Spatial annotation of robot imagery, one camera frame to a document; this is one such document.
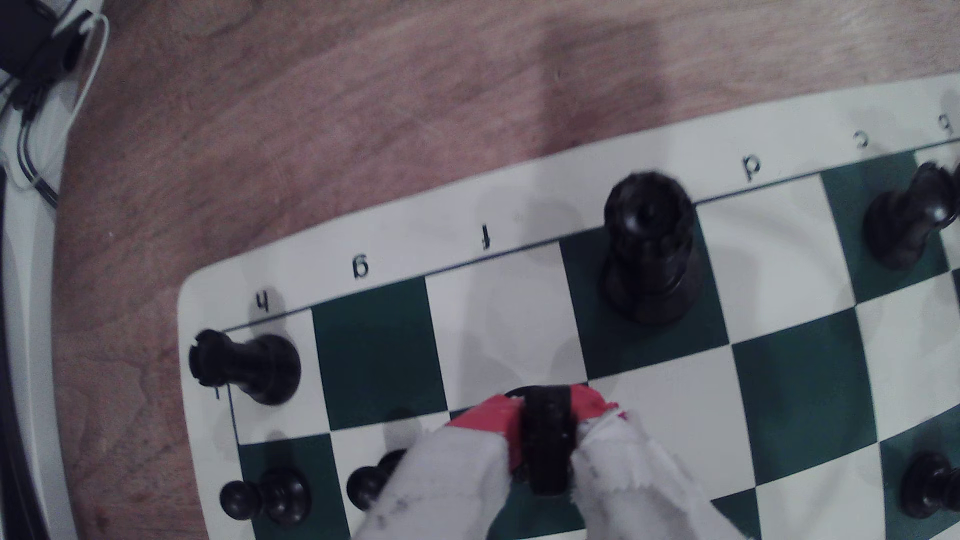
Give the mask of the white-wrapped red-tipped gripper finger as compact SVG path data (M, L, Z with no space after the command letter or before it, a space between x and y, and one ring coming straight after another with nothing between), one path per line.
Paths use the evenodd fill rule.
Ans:
M572 501L588 539L744 539L637 412L570 386Z
M493 396L421 437L354 539L485 539L520 458L523 400Z

